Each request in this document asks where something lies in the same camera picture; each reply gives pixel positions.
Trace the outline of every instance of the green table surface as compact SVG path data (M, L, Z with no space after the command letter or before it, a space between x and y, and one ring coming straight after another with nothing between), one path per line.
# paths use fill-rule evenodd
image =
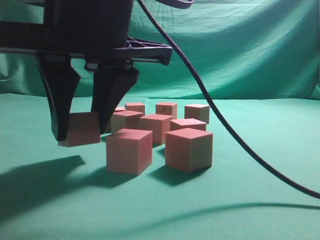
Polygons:
M204 100L125 98L184 105ZM272 166L320 191L320 101L216 100L245 141ZM88 112L90 98L73 101ZM184 174L164 148L139 176L106 172L101 143L61 147L46 98L0 94L1 240L319 240L320 200L257 164L211 112L213 166Z

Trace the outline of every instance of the cube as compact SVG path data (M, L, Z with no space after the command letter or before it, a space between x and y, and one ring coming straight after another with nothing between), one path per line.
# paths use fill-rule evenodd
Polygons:
M170 121L170 131L186 128L206 131L207 123L194 118L175 119Z
M143 116L146 114L146 106L141 102L126 103L124 107L126 110L143 113Z
M165 164L187 174L212 166L213 133L193 128L165 134Z
M117 106L113 113L118 113L118 112L122 112L125 110L126 110L126 108L124 106ZM111 119L109 120L108 124L106 125L105 132L111 133Z
M209 123L210 106L205 104L189 104L184 106L185 119L198 119Z
M155 113L163 115L171 115L172 119L178 117L178 104L174 102L160 102L155 105Z
M152 163L152 131L123 128L106 137L106 169L140 175Z
M69 114L66 139L59 146L75 147L100 143L99 114L97 112L77 112Z
M111 117L111 132L115 133L120 129L139 129L142 115L142 112L138 111L115 112Z
M140 129L151 130L154 144L164 144L166 132L170 131L171 115L150 114L140 118Z

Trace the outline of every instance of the block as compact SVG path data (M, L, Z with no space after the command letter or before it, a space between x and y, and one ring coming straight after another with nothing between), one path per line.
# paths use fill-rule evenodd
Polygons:
M209 123L210 106L204 104L189 104L184 106L185 119L197 119Z
M66 139L59 146L75 147L100 143L99 114L97 112L77 112L69 114Z
M111 117L111 132L115 133L120 129L139 129L142 116L142 112L138 111L115 112Z
M118 113L118 112L122 112L125 110L126 110L126 108L124 106L117 106L113 113ZM111 133L111 119L109 120L108 124L106 125L105 132Z
M178 117L178 104L174 102L160 102L155 105L155 113L163 115L171 115L172 119Z
M146 106L141 102L129 102L126 103L124 107L126 110L143 113L143 116L146 115Z
M194 118L175 119L170 121L170 131L186 128L206 131L207 123Z
M152 131L123 128L106 137L106 169L140 175L152 163Z
M154 144L164 144L166 132L170 131L171 115L150 114L140 118L140 129L151 130Z
M213 133L193 128L165 134L165 164L187 174L211 167Z

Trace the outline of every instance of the foam cube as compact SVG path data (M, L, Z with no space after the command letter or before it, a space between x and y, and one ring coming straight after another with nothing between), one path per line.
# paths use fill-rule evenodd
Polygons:
M198 119L209 123L210 106L204 104L189 104L184 106L185 119Z
M140 118L140 128L151 130L154 144L164 144L166 132L170 131L171 115L150 114Z
M75 147L100 143L99 114L97 112L77 112L69 114L66 139L59 146Z
M118 112L122 112L125 110L126 110L126 108L124 106L117 106L113 113L118 113ZM109 120L108 124L106 125L105 132L111 133L111 119Z
M193 128L165 134L165 164L185 173L212 166L213 133Z
M155 113L163 115L171 115L172 119L178 117L178 104L174 102L160 102L155 105Z
M106 137L106 168L141 174L152 163L152 131L123 128Z
M186 128L206 131L207 123L194 118L174 119L170 121L170 131Z
M143 116L146 114L146 106L141 102L129 102L124 107L126 110L143 113Z
M115 133L120 129L139 129L142 116L142 112L138 111L115 112L111 117L111 132Z

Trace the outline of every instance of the black cable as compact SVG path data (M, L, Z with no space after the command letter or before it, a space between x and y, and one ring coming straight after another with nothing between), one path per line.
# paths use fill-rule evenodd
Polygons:
M217 116L217 118L220 120L220 122L223 124L223 126L227 129L227 131L232 135L232 137L243 147L243 149L251 156L253 157L260 165L262 165L266 170L268 170L271 174L285 182L286 184L290 185L291 187L295 188L296 190L307 194L311 197L314 197L316 199L320 199L320 193L313 191L311 189L308 189L294 181L292 181L290 178L286 177L279 171L277 171L275 168L273 168L271 165L269 165L267 162L265 162L257 153L255 153L247 144L246 142L236 133L236 131L230 126L230 124L227 122L227 120L224 118L224 116L221 114L221 112L218 110L217 106L212 101L208 91L206 90L199 74L196 72L193 65L190 63L188 58L185 56L185 54L182 52L182 50L179 48L179 46L171 39L171 37L165 33L165 31L161 28L161 26L157 23L157 20L151 15L149 10L147 9L146 5L144 4L143 0L137 0L140 7L143 9L149 20L152 22L152 24L156 27L156 29L161 33L161 35L167 40L167 42L172 46L172 48L176 51L176 53L180 56L184 64L187 66L191 74L193 75L194 79L196 80L197 84L199 85L199 88L201 89L204 98L210 105L212 111Z

